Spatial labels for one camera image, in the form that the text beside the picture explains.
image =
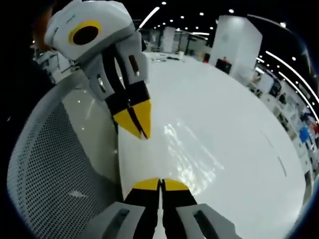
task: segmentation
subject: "ceiling light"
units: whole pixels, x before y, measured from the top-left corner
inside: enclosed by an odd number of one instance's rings
[[[261,61],[262,63],[265,63],[264,60],[262,60],[262,59],[260,59],[260,58],[258,58],[258,57],[256,57],[256,59],[257,59],[258,61]]]
[[[259,72],[259,73],[261,73],[261,74],[264,74],[265,72],[262,70],[262,69],[260,69],[259,67],[256,67],[256,69],[255,69],[257,72]]]
[[[287,82],[289,82],[290,85],[291,85],[293,88],[295,88],[296,91],[298,91],[298,93],[300,94],[300,96],[301,96],[301,97],[304,99],[304,101],[306,102],[307,108],[310,108],[310,110],[311,110],[312,113],[314,114],[316,120],[319,121],[318,116],[316,115],[314,109],[313,109],[312,106],[310,105],[308,99],[303,95],[303,93],[299,90],[299,88],[298,88],[297,86],[295,86],[295,85],[292,83],[292,81],[289,80],[289,79],[287,78],[287,76],[285,76],[283,73],[279,72],[279,75],[281,75],[282,77],[284,77],[284,78],[287,80]]]
[[[193,32],[195,35],[204,35],[204,36],[209,36],[209,33],[207,32]]]
[[[139,28],[142,28],[145,23],[147,23],[147,21],[160,9],[159,6],[155,7],[150,14],[144,19],[144,21],[141,23],[141,25],[139,26]]]
[[[278,23],[278,22],[272,21],[272,20],[270,20],[270,19],[268,19],[268,18],[264,18],[264,17],[261,17],[261,16],[256,16],[256,15],[252,15],[252,14],[247,14],[247,16],[254,17],[254,18],[256,18],[256,19],[260,19],[260,20],[263,20],[263,21],[270,22],[270,23],[272,23],[272,24],[274,24],[274,25],[277,25],[277,26],[279,26],[279,27],[282,27],[282,28],[284,28],[285,30],[287,30],[287,31],[289,31],[290,33],[292,33],[290,30],[288,30],[288,29],[286,28],[286,24],[285,24],[284,22],[282,22],[283,25],[281,25],[281,24]]]
[[[282,64],[284,64],[286,67],[288,67],[292,72],[294,72],[295,75],[297,75],[299,77],[299,79],[301,79],[301,81],[307,86],[307,88],[310,90],[310,92],[312,93],[312,95],[315,97],[315,99],[317,100],[317,102],[319,103],[319,98],[318,96],[315,94],[315,92],[313,91],[313,89],[310,87],[310,85],[307,83],[307,81],[305,81],[305,79],[294,69],[292,68],[290,65],[288,65],[286,62],[284,62],[282,59],[280,59],[278,56],[274,55],[273,53],[266,51],[266,53],[272,57],[274,57],[276,60],[280,61]]]

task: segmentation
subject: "white wall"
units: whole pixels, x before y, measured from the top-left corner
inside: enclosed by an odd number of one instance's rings
[[[259,90],[261,90],[262,92],[269,93],[273,84],[274,79],[270,75],[264,73],[261,77],[261,80],[258,82],[257,86]]]
[[[196,39],[195,41],[189,42],[189,50],[193,50],[194,54],[198,56],[200,53],[206,50],[206,41],[202,39]]]
[[[173,51],[174,36],[175,28],[169,26],[165,27],[160,45],[160,48],[163,52],[171,53]]]
[[[150,32],[150,43],[154,46],[159,45],[159,37],[160,37],[160,32],[157,30],[151,30]]]
[[[237,52],[236,63],[232,72],[232,76],[236,78],[236,71],[240,68],[249,71],[254,70],[256,65],[256,57],[259,55],[262,34],[258,29],[246,18],[241,18],[244,21],[241,38],[239,39],[239,49]]]
[[[172,52],[176,52],[176,51],[178,51],[178,41],[174,40]]]
[[[182,36],[180,39],[180,45],[179,45],[179,48],[181,49],[181,51],[186,50],[187,41],[188,41],[188,34],[184,32],[184,33],[182,33]]]
[[[253,74],[261,42],[262,34],[248,19],[220,16],[209,63],[215,66],[217,59],[226,57],[232,64],[230,76],[236,78],[243,70]]]

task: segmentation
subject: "desk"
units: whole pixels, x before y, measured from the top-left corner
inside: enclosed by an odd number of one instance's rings
[[[284,238],[306,183],[293,143],[268,108],[230,76],[187,56],[150,64],[148,89],[151,138],[119,129],[123,195],[138,181],[168,177],[234,223],[242,238]]]

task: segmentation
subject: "yellow circle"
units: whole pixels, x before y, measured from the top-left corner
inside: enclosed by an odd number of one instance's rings
[[[75,44],[74,41],[73,41],[73,37],[74,35],[81,29],[85,28],[85,27],[88,27],[88,26],[93,26],[93,27],[96,27],[98,29],[98,31],[100,32],[101,31],[101,25],[98,21],[84,21],[82,23],[80,23],[76,28],[74,28],[70,34],[69,34],[69,42],[71,44]]]

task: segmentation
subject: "person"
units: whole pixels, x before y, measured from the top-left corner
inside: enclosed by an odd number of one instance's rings
[[[300,115],[300,120],[301,120],[302,122],[307,123],[310,116],[311,116],[311,113],[302,112],[301,115]]]
[[[5,230],[3,238],[15,238],[21,235],[24,238],[32,238],[8,197],[6,178],[11,153],[26,120],[39,100],[54,87],[48,74],[33,61],[34,49],[31,48],[31,45],[34,41],[35,47],[43,52],[53,50],[45,44],[44,36],[55,1],[14,1],[13,4],[19,5],[18,7],[10,6],[14,9],[12,17],[18,30],[8,29],[7,32],[12,40],[9,40],[6,45],[11,52],[5,56],[4,70],[10,72],[11,78],[3,81],[6,102],[3,127],[5,147],[1,159],[1,192],[4,195],[2,197],[4,199],[2,216],[5,216],[3,221],[7,224],[4,228],[8,230]]]
[[[279,101],[284,105],[286,104],[286,93],[283,93],[279,96]]]

